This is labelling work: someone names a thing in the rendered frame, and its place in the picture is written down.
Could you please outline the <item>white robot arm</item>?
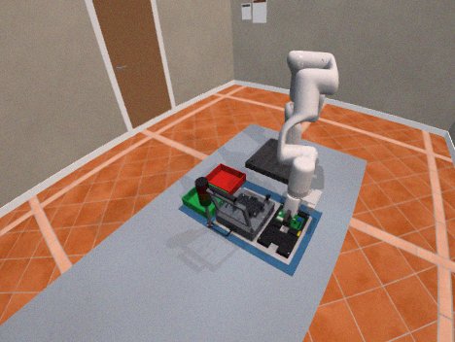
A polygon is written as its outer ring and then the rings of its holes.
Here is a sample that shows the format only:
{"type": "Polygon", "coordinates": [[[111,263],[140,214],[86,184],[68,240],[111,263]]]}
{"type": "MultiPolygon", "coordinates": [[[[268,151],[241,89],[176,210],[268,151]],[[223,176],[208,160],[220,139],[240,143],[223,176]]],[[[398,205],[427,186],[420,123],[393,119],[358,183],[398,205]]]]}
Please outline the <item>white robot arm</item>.
{"type": "Polygon", "coordinates": [[[291,102],[284,108],[285,123],[278,136],[277,160],[292,165],[287,191],[292,197],[308,202],[306,211],[313,214],[322,194],[309,189],[318,154],[314,147],[300,144],[300,123],[319,119],[325,95],[337,91],[338,71],[334,56],[327,52],[291,51],[287,62],[292,74],[291,102]]]}

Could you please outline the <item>red bin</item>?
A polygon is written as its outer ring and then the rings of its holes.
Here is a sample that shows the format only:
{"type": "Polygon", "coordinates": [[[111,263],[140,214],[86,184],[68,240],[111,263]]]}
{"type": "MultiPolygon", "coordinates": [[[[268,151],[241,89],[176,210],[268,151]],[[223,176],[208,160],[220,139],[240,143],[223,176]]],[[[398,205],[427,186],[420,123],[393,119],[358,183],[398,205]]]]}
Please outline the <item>red bin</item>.
{"type": "Polygon", "coordinates": [[[221,163],[205,178],[209,184],[233,195],[246,181],[246,174],[221,163]]]}

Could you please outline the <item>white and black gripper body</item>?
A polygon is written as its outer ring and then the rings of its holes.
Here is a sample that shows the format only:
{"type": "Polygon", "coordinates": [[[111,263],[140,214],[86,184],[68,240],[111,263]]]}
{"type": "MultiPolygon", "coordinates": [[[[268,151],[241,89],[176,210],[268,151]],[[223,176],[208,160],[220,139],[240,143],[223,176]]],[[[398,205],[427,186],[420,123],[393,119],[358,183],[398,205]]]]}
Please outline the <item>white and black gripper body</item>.
{"type": "Polygon", "coordinates": [[[301,202],[302,202],[302,200],[300,200],[300,198],[292,197],[288,193],[282,213],[285,215],[288,210],[291,210],[292,211],[291,216],[293,218],[295,216],[296,212],[298,211],[298,208],[299,208],[301,202]]]}

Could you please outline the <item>green circuit board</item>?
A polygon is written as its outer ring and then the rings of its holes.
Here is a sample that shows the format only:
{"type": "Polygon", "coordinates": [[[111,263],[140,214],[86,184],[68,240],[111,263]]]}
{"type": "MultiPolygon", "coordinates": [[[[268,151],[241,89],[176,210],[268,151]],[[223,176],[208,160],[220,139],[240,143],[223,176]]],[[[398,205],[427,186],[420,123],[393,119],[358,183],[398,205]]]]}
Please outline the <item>green circuit board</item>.
{"type": "MultiPolygon", "coordinates": [[[[279,212],[279,214],[278,214],[277,217],[275,218],[277,221],[280,221],[280,222],[283,221],[283,218],[284,218],[284,216],[285,216],[285,215],[282,214],[282,210],[283,210],[283,209],[281,209],[281,211],[279,212]]],[[[291,220],[290,226],[291,226],[291,227],[294,227],[294,228],[297,229],[297,230],[300,230],[301,225],[302,225],[302,223],[303,223],[304,220],[305,220],[304,218],[302,218],[302,217],[300,217],[300,216],[298,216],[298,215],[295,215],[295,216],[292,218],[292,220],[291,220]]]]}

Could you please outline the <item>green bin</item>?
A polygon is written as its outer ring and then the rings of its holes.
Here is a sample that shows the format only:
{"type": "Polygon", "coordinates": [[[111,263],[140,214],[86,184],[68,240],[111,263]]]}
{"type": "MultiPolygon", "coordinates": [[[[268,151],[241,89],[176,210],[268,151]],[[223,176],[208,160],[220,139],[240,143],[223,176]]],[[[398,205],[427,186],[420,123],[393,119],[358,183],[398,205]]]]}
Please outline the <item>green bin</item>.
{"type": "MultiPolygon", "coordinates": [[[[197,192],[196,192],[196,188],[195,187],[193,187],[188,193],[186,193],[182,197],[182,201],[183,201],[183,204],[185,206],[189,207],[190,209],[194,210],[199,215],[201,215],[202,217],[207,219],[205,208],[201,207],[199,205],[199,201],[198,201],[197,192]]],[[[213,202],[209,206],[209,212],[210,212],[210,217],[211,218],[216,214],[215,206],[214,206],[213,202]]]]}

